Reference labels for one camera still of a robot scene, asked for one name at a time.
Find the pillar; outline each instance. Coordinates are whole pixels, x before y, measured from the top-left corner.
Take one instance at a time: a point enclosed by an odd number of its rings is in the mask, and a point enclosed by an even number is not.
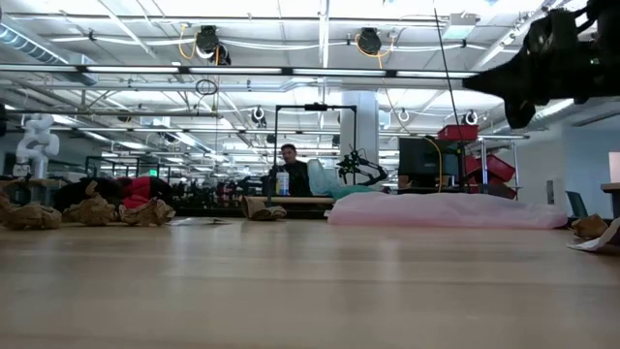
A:
[[[343,106],[357,106],[356,150],[368,161],[379,164],[379,104],[375,92],[343,91],[341,104]],[[351,153],[351,147],[354,143],[354,124],[353,111],[341,110],[340,160]],[[367,167],[360,167],[360,169],[372,175],[378,174],[375,170]],[[356,183],[362,183],[366,180],[368,180],[367,176],[356,175]],[[347,176],[347,183],[353,184],[351,174]]]

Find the water bottle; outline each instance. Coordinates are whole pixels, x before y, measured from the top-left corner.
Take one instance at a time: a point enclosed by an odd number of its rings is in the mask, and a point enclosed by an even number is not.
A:
[[[275,192],[278,196],[289,196],[289,173],[281,172],[275,175]]]

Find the person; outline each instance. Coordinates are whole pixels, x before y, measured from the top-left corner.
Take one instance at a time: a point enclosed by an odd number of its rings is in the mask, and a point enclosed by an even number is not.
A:
[[[289,173],[289,193],[296,197],[310,197],[310,179],[308,178],[308,165],[297,160],[297,149],[292,144],[284,144],[280,147],[284,166],[282,170]]]

